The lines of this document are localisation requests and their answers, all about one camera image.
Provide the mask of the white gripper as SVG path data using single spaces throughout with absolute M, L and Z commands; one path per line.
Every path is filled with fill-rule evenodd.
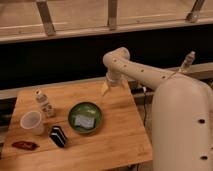
M 128 81 L 125 79 L 122 79 L 122 74 L 119 72 L 108 70 L 106 73 L 106 80 L 107 82 L 104 82 L 101 88 L 102 96 L 106 95 L 106 93 L 110 90 L 110 87 L 122 86 L 123 89 L 126 89 L 129 87 Z

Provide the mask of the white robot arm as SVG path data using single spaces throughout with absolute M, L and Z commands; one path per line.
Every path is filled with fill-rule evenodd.
M 213 90 L 181 72 L 130 60 L 127 48 L 103 56 L 107 92 L 126 75 L 154 91 L 152 114 L 153 171 L 213 171 L 209 115 Z

